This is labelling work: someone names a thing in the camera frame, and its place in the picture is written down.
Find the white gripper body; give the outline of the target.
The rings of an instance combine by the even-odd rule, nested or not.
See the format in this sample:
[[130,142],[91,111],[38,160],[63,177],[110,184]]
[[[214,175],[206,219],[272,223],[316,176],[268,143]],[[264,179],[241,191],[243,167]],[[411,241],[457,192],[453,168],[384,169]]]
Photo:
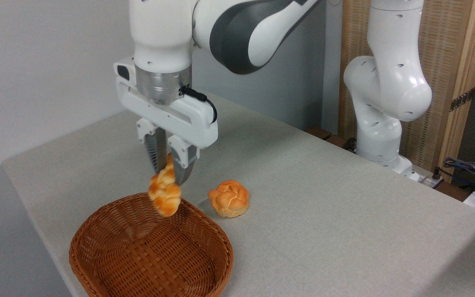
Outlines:
[[132,58],[114,64],[116,88],[121,105],[151,124],[180,137],[190,145],[204,149],[218,137],[211,105],[183,95],[169,105],[154,103],[137,88],[136,68]]

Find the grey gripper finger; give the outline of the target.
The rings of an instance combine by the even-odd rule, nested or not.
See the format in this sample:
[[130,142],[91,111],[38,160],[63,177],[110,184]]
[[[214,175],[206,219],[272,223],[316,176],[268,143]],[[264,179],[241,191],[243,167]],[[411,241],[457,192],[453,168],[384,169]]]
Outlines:
[[173,158],[175,180],[181,186],[190,177],[200,150],[177,135],[168,138],[168,145]]
[[137,121],[137,133],[141,143],[145,146],[151,165],[156,174],[166,167],[167,147],[166,132],[155,126],[146,118]]

